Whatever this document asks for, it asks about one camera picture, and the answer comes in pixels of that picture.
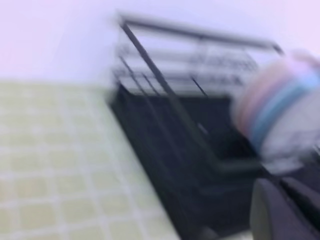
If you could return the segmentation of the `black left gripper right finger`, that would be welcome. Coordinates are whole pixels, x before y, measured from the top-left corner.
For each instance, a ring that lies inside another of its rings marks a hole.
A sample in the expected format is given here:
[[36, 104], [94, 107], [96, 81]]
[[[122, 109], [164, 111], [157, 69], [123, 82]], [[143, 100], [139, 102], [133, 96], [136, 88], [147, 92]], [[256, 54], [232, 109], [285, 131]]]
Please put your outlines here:
[[295, 180], [291, 177], [284, 177], [281, 179], [281, 185], [288, 194], [294, 195], [295, 198], [304, 198], [307, 200], [319, 200], [320, 194], [308, 187], [307, 185]]

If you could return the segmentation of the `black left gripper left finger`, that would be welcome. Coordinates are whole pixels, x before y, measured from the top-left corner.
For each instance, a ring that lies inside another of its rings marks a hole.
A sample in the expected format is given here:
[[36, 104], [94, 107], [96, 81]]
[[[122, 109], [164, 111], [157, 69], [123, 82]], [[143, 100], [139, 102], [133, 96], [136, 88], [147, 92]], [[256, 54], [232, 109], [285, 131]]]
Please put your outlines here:
[[320, 200], [295, 198], [281, 181], [255, 181], [249, 225], [255, 240], [318, 240]]

